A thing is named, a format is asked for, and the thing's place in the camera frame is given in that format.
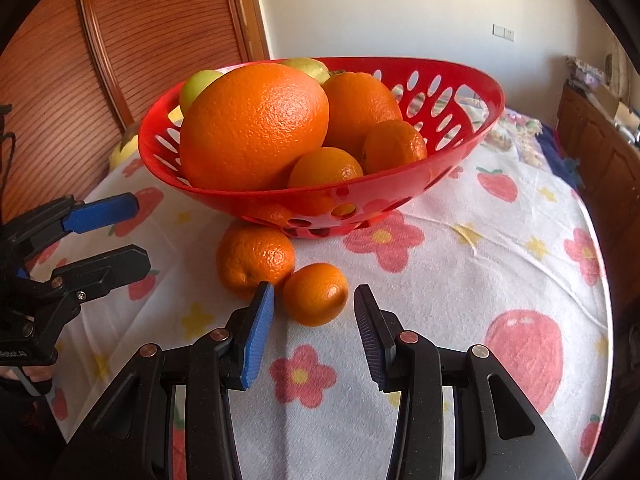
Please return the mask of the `left hand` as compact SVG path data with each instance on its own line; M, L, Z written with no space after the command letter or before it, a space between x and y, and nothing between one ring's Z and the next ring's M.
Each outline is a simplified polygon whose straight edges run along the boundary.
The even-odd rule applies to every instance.
M50 380L54 373L53 366L25 366L16 374L14 368L0 367L1 377L9 380L20 380L27 377L31 382L46 382Z

